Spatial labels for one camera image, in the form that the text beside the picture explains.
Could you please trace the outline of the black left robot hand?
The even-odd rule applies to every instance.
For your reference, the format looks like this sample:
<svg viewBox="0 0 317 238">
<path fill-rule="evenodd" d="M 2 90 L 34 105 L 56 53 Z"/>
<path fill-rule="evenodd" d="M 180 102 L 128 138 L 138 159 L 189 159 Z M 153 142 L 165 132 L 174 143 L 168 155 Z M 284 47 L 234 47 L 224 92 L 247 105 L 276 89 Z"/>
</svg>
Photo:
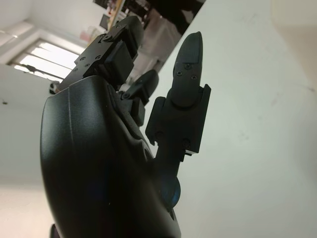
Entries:
<svg viewBox="0 0 317 238">
<path fill-rule="evenodd" d="M 127 91 L 144 30 L 129 16 L 77 58 L 42 115 L 40 160 L 59 238 L 179 238 L 174 213 L 185 156 L 199 152 L 211 94 L 200 86 L 203 39 L 188 35 L 166 97 L 145 105 L 159 77 L 143 74 Z"/>
</svg>

